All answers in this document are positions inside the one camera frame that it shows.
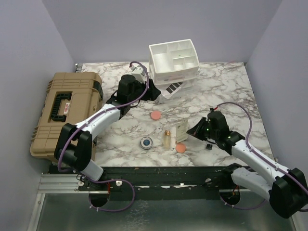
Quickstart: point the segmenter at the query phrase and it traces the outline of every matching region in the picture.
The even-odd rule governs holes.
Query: marble table
[[[82,72],[92,71],[103,80],[103,101],[106,102],[117,90],[122,75],[130,72],[128,63],[83,64]],[[270,145],[263,127],[258,107],[251,89],[243,63],[200,63],[196,84],[198,92],[187,95],[176,103],[140,102],[121,120],[113,123],[98,136],[95,162],[102,167],[172,167],[172,166],[228,166],[232,163],[246,165],[241,160],[213,147],[205,149],[205,142],[189,136],[184,142],[187,151],[177,153],[162,146],[163,131],[173,128],[184,118],[192,128],[209,113],[209,108],[218,103],[232,101],[248,109],[253,128],[250,142],[273,158]],[[159,110],[162,117],[158,121],[150,118],[152,110]],[[225,115],[230,129],[245,135],[249,121],[244,112],[235,105],[224,105],[220,110]],[[153,147],[144,150],[139,146],[140,139],[149,136]]]

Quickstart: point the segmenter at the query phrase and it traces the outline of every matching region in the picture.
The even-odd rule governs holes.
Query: orange round object
[[[177,143],[175,150],[177,150],[178,153],[184,153],[186,151],[186,146],[183,143]]]
[[[152,111],[151,118],[152,120],[159,120],[161,115],[162,114],[160,113],[160,111]]]

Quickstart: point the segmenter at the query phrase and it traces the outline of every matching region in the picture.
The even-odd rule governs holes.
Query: gray floor
[[[254,193],[242,196],[242,206],[262,201]],[[127,202],[109,202],[106,207],[120,208]],[[221,201],[174,200],[136,201],[120,213],[89,209],[86,194],[47,194],[39,231],[292,231],[293,222],[276,215],[269,204],[242,211]]]

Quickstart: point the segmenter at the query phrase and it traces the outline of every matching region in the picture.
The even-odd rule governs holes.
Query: black small cube
[[[213,148],[213,145],[212,145],[212,144],[208,143],[208,144],[206,145],[206,149],[207,149],[207,150],[212,150],[212,148]]]

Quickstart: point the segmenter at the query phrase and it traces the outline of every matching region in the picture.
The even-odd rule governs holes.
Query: gold bottle cap
[[[171,135],[171,132],[169,130],[166,130],[165,131],[165,136],[170,136]]]

